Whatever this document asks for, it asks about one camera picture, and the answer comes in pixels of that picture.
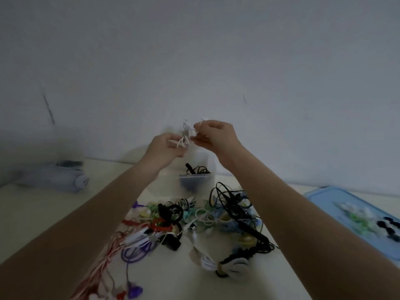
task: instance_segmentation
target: left hand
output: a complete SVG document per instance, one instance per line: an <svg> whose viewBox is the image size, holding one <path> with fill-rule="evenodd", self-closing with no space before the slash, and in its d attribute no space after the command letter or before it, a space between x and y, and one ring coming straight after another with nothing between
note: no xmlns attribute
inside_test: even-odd
<svg viewBox="0 0 400 300"><path fill-rule="evenodd" d="M182 136L172 133L166 133L154 137L147 148L143 158L139 161L148 170L157 173L164 167L171 164L176 157L183 157L187 151L186 148L177 145L169 140L179 141Z"/></svg>

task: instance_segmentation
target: white table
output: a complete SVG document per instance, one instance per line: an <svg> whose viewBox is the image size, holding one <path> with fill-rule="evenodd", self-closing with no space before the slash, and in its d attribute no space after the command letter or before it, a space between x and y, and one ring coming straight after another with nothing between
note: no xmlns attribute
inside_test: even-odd
<svg viewBox="0 0 400 300"><path fill-rule="evenodd" d="M57 193L51 190L21 188L7 185L0 188L0 262L37 237L74 209L89 200L104 186L130 167L110 161L85 160L84 170L90 177L89 186L76 194ZM232 176L216 176L231 187L238 187ZM291 185L303 194L314 187ZM400 199L396 197L354 193L373 205L400 217ZM138 201L167 201L154 197L145 190ZM274 242L267 229L263 233ZM220 233L201 236L200 247L216 261L226 258L232 249L232 240ZM173 252L158 247L150 256L131 264L129 276L144 288L140 299L310 299L303 285L286 261L282 252L256 254L250 260L253 278L246 284L238 284L229 278L218 278L195 266L188 257L191 245L185 238L182 246ZM125 282L125 263L119 256L109 266L117 284Z"/></svg>

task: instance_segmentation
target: hand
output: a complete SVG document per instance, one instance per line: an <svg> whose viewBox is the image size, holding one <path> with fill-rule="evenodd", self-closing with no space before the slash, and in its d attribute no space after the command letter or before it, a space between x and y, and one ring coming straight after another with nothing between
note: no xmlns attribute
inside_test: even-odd
<svg viewBox="0 0 400 300"><path fill-rule="evenodd" d="M238 140L232 124L207 120L194 125L197 136L190 139L197 145L214 152L222 166L229 167L240 150L246 150Z"/></svg>
<svg viewBox="0 0 400 300"><path fill-rule="evenodd" d="M150 145L147 148L143 158L139 161L139 164L155 173L164 167L171 164L176 157L183 157L187 151L186 148L177 147L177 145L170 140L179 141L182 136L166 133L153 138Z"/></svg>

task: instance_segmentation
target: forearm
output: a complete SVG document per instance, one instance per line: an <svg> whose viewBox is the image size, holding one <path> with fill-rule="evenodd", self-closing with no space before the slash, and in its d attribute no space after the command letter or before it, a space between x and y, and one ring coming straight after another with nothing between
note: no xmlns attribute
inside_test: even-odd
<svg viewBox="0 0 400 300"><path fill-rule="evenodd" d="M0 266L4 299L67 299L157 173L138 163Z"/></svg>
<svg viewBox="0 0 400 300"><path fill-rule="evenodd" d="M229 170L314 299L392 298L400 271L244 148Z"/></svg>

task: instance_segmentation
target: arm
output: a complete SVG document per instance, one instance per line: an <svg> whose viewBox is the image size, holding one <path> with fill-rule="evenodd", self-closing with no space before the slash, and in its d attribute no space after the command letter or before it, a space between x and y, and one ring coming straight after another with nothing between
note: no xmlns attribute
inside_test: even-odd
<svg viewBox="0 0 400 300"><path fill-rule="evenodd" d="M54 224L0 266L3 299L68 299L102 247L158 172L185 150L153 139L145 156L96 196Z"/></svg>
<svg viewBox="0 0 400 300"><path fill-rule="evenodd" d="M398 299L400 270L247 151L231 124L195 128L192 140L237 178L313 299Z"/></svg>

